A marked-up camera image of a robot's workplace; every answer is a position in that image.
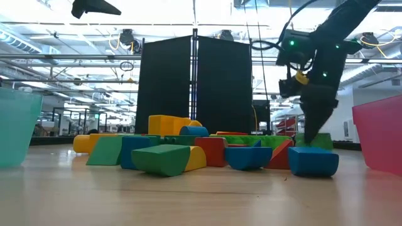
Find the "green foam block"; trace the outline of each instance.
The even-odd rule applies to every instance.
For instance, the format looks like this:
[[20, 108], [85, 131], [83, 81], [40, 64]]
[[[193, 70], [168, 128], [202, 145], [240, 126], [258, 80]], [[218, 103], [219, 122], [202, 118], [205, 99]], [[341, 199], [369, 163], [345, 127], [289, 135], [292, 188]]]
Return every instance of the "green foam block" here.
[[[304, 143], [304, 133], [296, 134], [296, 147], [307, 147]], [[334, 144], [332, 143], [331, 134], [329, 133], [319, 133], [312, 141], [311, 147], [317, 147], [327, 150], [332, 150]]]
[[283, 143], [285, 140], [291, 139], [288, 136], [216, 136], [226, 138], [229, 144], [245, 144], [247, 146], [253, 146], [259, 140], [261, 140], [261, 147], [271, 147], [275, 149]]
[[197, 137], [200, 136], [192, 136], [192, 135], [165, 136], [163, 139], [161, 139], [161, 143], [194, 146], [195, 138]]
[[120, 164], [122, 136], [100, 137], [90, 154], [87, 166], [116, 166]]
[[137, 169], [162, 176], [180, 175], [188, 163], [190, 147], [162, 144], [141, 148], [131, 152], [131, 158]]

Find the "metal pipe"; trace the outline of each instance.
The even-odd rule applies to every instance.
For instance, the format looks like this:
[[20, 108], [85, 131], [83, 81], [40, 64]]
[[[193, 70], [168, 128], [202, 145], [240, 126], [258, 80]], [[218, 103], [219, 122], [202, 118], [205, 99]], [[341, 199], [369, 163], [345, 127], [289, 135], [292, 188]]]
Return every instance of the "metal pipe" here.
[[4, 82], [51, 82], [51, 83], [134, 83], [132, 81], [117, 80], [37, 80], [37, 79], [5, 79]]

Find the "yellow rectangular block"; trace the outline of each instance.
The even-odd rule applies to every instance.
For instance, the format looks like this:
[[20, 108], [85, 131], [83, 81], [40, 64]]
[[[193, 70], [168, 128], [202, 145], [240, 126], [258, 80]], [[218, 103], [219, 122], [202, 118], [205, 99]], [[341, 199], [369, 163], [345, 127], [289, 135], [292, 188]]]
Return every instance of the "yellow rectangular block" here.
[[201, 147], [190, 146], [190, 157], [184, 172], [207, 167], [207, 157]]
[[148, 119], [149, 135], [179, 135], [183, 126], [188, 126], [191, 119], [175, 116], [150, 116]]

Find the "orange foam block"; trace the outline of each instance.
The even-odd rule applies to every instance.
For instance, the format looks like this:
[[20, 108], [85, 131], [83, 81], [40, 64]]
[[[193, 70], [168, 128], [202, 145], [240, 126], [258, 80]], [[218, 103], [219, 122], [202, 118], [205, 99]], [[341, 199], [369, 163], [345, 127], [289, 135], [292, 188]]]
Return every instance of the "orange foam block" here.
[[285, 140], [281, 145], [275, 148], [271, 161], [264, 168], [266, 169], [278, 169], [278, 170], [290, 170], [288, 148], [293, 147], [292, 140]]
[[195, 145], [201, 147], [207, 157], [207, 166], [224, 167], [227, 165], [225, 160], [225, 148], [227, 141], [223, 137], [197, 137]]

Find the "black partition panel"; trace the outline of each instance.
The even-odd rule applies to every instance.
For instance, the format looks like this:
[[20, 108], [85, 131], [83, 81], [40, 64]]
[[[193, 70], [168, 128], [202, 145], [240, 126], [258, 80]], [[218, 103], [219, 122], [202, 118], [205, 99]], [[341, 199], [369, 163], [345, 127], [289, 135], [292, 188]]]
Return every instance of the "black partition panel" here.
[[197, 120], [210, 133], [252, 128], [252, 75], [248, 44], [198, 37]]
[[141, 56], [135, 133], [148, 133], [148, 117], [188, 117], [191, 36], [145, 43]]

